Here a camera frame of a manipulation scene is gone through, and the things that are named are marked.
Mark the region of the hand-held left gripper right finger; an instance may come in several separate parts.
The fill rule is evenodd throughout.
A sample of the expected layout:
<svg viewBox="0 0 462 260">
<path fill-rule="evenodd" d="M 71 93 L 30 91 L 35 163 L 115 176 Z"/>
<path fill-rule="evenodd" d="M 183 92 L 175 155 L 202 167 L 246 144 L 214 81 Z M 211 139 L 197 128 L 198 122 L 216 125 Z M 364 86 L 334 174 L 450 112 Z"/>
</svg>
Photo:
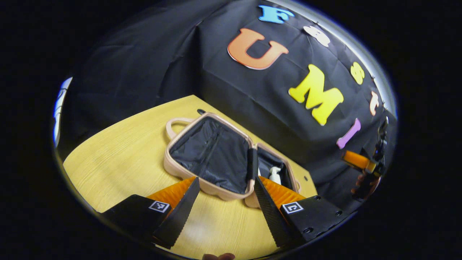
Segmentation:
<svg viewBox="0 0 462 260">
<path fill-rule="evenodd" d="M 322 196 L 306 198 L 262 176 L 255 179 L 254 188 L 277 247 L 310 243 L 350 217 Z"/>
</svg>

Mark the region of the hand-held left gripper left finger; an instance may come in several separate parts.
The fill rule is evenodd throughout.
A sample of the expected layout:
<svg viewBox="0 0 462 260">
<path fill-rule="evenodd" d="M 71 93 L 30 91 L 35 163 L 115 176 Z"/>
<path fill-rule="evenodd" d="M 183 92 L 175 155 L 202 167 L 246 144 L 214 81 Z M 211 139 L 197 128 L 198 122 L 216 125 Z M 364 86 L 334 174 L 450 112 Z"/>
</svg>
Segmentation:
<svg viewBox="0 0 462 260">
<path fill-rule="evenodd" d="M 136 239 L 171 249 L 199 191 L 198 178 L 191 177 L 147 197 L 133 194 L 102 215 Z"/>
</svg>

